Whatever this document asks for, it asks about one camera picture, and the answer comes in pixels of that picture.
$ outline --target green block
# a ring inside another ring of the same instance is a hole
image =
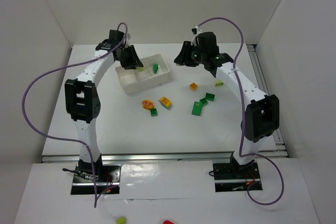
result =
[[[215,95],[214,94],[210,94],[210,93],[206,93],[205,94],[205,99],[209,100],[209,101],[214,101],[215,100]]]
[[[126,218],[125,217],[121,217],[119,219],[116,219],[115,224],[125,224],[126,223]]]
[[[200,102],[194,102],[193,111],[191,115],[201,115],[202,104]]]
[[[216,81],[215,87],[223,86],[223,85],[224,85],[224,82],[222,82],[222,81]]]
[[[203,99],[200,99],[200,101],[199,101],[200,103],[201,103],[201,105],[202,106],[204,106],[204,105],[207,105],[208,104],[208,101],[205,99],[205,98],[203,98]]]
[[[156,116],[156,115],[157,115],[157,110],[151,109],[151,116]]]
[[[153,72],[156,73],[158,71],[159,65],[158,64],[154,64],[153,65]]]

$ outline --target black servo bracket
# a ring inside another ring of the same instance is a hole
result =
[[[64,87],[66,109],[74,121],[82,120],[90,123],[99,115],[100,100],[96,85],[92,81],[68,79]]]

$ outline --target yellow-green block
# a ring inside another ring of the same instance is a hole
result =
[[[119,219],[117,219],[116,224],[125,224],[126,223],[126,218],[125,217],[121,217]]]
[[[142,72],[143,70],[145,70],[146,68],[145,67],[136,67],[137,71],[138,72]]]
[[[224,85],[224,82],[222,82],[222,81],[216,81],[215,87],[223,86],[223,85]]]

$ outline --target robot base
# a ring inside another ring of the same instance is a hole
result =
[[[233,156],[230,163],[213,164],[213,171],[209,175],[215,178],[216,192],[221,191],[246,191],[253,183],[250,190],[262,190],[258,164],[255,161],[244,166],[237,166]]]
[[[115,186],[106,194],[119,194],[119,181],[120,181],[120,170],[121,165],[103,165],[100,167],[99,178],[96,176],[97,182],[97,193],[100,194],[103,190],[110,186]],[[72,195],[88,195],[95,194],[93,189],[92,174],[86,172],[79,172],[79,167],[76,166],[75,171],[78,173],[74,174],[72,180]]]

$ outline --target yellow lego brick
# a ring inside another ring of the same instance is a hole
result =
[[[172,102],[169,101],[166,97],[162,97],[159,101],[166,109],[169,109],[169,107],[172,105]]]
[[[222,82],[222,81],[216,81],[215,87],[223,86],[223,85],[224,85],[224,82]]]
[[[121,217],[121,218],[117,219],[115,222],[116,222],[115,224],[126,224],[126,218]]]
[[[197,84],[194,82],[194,83],[191,83],[190,86],[189,86],[192,90],[196,90],[197,89]]]
[[[142,101],[142,107],[145,110],[151,110],[154,108],[154,102],[152,102],[151,100],[143,100]]]

